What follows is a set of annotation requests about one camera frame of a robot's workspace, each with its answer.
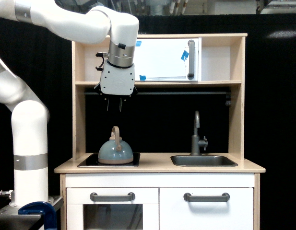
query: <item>black stove burner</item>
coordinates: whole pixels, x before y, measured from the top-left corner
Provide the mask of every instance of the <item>black stove burner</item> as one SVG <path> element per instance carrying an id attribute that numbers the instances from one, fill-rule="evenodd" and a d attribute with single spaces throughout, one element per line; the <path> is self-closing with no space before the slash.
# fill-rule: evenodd
<path id="1" fill-rule="evenodd" d="M 98 153 L 91 154 L 86 160 L 80 163 L 79 168 L 93 168 L 93 167 L 137 167 L 139 165 L 140 153 L 133 153 L 134 160 L 126 164 L 102 164 L 98 161 Z"/>

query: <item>faucet handle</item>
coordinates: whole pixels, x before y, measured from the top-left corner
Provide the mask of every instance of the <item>faucet handle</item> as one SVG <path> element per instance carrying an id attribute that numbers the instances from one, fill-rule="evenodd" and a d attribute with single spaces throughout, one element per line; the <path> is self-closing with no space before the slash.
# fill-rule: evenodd
<path id="1" fill-rule="evenodd" d="M 205 138 L 205 136 L 203 137 L 202 140 L 199 140 L 198 144 L 199 144 L 199 147 L 204 147 L 204 151 L 206 150 L 208 142 L 207 142 L 207 139 Z"/>

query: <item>countertop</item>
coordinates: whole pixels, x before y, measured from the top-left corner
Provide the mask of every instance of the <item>countertop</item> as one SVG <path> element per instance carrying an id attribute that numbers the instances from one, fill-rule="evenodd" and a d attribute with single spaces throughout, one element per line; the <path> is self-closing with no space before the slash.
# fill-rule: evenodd
<path id="1" fill-rule="evenodd" d="M 209 155 L 226 156 L 238 164 L 232 167 L 188 167 L 176 166 L 170 157 L 189 155 L 189 153 L 140 153 L 138 167 L 95 167 L 77 166 L 92 153 L 86 153 L 77 160 L 70 159 L 54 169 L 55 173 L 264 173 L 265 169 L 249 160 L 240 160 L 229 153 L 211 153 Z"/>

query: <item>blue clamp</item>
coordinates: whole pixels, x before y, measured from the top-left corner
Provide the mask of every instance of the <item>blue clamp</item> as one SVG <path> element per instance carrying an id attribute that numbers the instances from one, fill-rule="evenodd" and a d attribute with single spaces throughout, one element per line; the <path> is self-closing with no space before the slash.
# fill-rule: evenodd
<path id="1" fill-rule="evenodd" d="M 19 215 L 42 214 L 45 230 L 57 230 L 56 211 L 48 202 L 38 201 L 29 203 L 19 209 Z"/>

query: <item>wooden shelf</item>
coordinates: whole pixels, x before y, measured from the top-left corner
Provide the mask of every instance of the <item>wooden shelf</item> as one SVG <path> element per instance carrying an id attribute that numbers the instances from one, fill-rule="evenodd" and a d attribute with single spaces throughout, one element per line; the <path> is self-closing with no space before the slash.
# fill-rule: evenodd
<path id="1" fill-rule="evenodd" d="M 93 88 L 98 81 L 76 81 L 75 85 L 84 86 L 86 88 Z M 226 87 L 241 85 L 241 80 L 215 80 L 215 81 L 137 81 L 135 86 L 137 88 L 200 88 L 200 87 Z"/>

